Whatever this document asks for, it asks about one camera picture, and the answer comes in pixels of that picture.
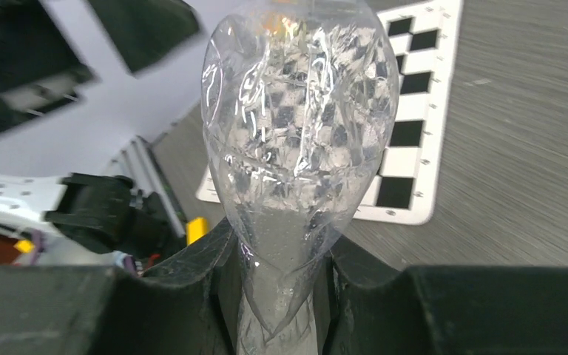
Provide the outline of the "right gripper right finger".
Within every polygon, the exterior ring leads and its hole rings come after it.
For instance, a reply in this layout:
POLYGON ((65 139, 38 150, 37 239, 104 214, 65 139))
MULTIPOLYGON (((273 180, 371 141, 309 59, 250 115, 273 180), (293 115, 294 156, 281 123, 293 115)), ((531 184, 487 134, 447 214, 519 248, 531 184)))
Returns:
POLYGON ((411 266, 342 238, 315 284, 320 354, 568 354, 568 268, 411 266))

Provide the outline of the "clear bottle blue cap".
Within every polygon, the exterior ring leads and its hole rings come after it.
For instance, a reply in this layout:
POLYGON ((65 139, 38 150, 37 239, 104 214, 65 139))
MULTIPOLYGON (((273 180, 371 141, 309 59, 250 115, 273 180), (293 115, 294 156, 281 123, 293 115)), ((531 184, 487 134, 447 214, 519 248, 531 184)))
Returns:
POLYGON ((248 1, 201 79, 209 168, 239 245, 239 354, 315 354, 312 292, 382 160, 396 57, 364 1, 248 1))

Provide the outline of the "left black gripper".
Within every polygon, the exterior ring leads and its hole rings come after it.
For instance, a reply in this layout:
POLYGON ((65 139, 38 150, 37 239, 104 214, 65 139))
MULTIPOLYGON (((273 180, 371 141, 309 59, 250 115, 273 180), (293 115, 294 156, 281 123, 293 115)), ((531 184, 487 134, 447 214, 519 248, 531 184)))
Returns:
MULTIPOLYGON (((135 74, 201 32, 184 1, 89 2, 135 74)), ((0 133, 79 100, 95 80, 39 1, 0 1, 0 133)))

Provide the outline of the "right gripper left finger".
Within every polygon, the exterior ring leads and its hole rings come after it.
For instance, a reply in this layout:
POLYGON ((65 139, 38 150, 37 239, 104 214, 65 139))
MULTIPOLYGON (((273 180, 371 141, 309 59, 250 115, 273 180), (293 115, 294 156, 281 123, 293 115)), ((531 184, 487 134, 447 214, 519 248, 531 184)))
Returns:
POLYGON ((233 354, 240 272, 227 220, 142 277, 0 266, 0 354, 233 354))

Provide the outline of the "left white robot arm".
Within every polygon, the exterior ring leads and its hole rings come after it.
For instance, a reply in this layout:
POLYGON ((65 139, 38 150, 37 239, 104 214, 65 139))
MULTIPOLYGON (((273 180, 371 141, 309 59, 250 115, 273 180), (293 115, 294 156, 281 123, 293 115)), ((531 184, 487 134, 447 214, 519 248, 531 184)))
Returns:
MULTIPOLYGON (((0 132, 81 102, 93 82, 38 1, 0 1, 0 132)), ((154 265, 186 247, 183 219, 148 146, 136 139, 108 175, 0 175, 0 237, 30 264, 68 240, 118 265, 154 265)))

